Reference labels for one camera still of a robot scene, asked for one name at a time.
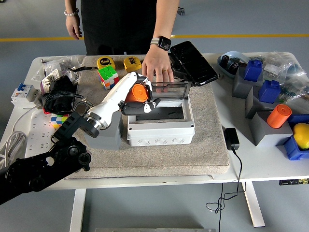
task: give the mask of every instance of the person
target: person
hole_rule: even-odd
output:
[[[87,55],[146,54],[142,75],[150,81],[173,81],[168,52],[152,38],[170,38],[179,0],[81,0]],[[66,27],[74,39],[82,36],[76,0],[65,0]]]

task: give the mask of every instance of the smartwatch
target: smartwatch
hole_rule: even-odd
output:
[[[159,48],[162,48],[164,51],[169,51],[171,40],[161,36],[159,38],[152,38],[150,44],[156,44]]]

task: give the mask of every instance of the yellow ball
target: yellow ball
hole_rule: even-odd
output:
[[[309,148],[309,124],[298,123],[294,126],[294,138],[297,145],[305,150]]]

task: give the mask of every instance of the yellow tape measure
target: yellow tape measure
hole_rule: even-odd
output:
[[[124,60],[124,66],[127,73],[141,69],[141,62],[137,57],[128,57]]]
[[[98,69],[103,69],[109,65],[111,65],[114,69],[116,69],[114,60],[111,57],[104,56],[104,57],[100,57],[97,60]]]

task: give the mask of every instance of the person's hand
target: person's hand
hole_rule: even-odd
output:
[[[79,37],[82,36],[81,29],[79,28],[81,21],[78,14],[75,16],[67,16],[66,26],[68,33],[71,37],[76,40],[79,40]]]
[[[147,76],[151,82],[154,80],[154,72],[156,82],[172,82],[174,74],[170,67],[169,55],[167,51],[159,48],[157,45],[150,45],[150,49],[142,64],[142,75]]]

